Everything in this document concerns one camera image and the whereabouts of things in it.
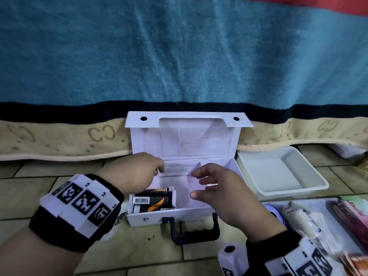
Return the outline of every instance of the blue blanket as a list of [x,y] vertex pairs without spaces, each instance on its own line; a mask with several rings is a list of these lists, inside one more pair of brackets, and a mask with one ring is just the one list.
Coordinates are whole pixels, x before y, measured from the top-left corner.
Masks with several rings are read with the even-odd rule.
[[251,0],[1,0],[0,102],[368,104],[368,18]]

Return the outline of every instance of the red fabric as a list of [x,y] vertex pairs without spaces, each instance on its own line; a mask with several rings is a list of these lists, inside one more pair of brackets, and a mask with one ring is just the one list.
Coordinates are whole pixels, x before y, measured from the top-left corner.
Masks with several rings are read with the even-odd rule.
[[253,0],[279,4],[330,9],[336,12],[368,16],[368,0]]

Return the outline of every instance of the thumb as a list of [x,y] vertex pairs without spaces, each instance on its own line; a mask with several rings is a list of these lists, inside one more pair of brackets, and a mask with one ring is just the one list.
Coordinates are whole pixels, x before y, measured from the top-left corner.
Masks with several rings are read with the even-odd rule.
[[212,198],[213,192],[211,191],[205,191],[205,190],[196,190],[192,191],[190,193],[190,197],[195,200],[203,201],[207,204],[210,203],[210,200]]

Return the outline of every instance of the box lid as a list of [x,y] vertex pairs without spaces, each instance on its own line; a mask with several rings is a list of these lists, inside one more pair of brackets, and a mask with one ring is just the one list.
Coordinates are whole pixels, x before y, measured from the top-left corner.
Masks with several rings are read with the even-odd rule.
[[129,111],[133,154],[163,160],[234,157],[242,127],[253,127],[245,113]]

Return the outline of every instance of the tiled floor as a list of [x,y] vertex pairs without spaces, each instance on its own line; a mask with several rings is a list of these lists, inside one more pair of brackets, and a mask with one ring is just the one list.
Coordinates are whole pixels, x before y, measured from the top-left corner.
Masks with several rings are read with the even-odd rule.
[[[350,194],[362,194],[368,199],[368,180],[358,167],[324,145],[299,145],[298,148],[329,182],[330,188],[294,199]],[[0,244],[29,223],[40,197],[75,173],[93,172],[104,163],[104,160],[0,162]],[[90,248],[76,273],[93,276],[222,275],[217,251],[228,242],[245,243],[246,237],[221,220],[219,225],[221,235],[217,241],[181,247],[171,241],[168,225],[130,227],[125,220],[114,237],[96,242]],[[192,231],[212,226],[209,218],[182,223],[181,229]]]

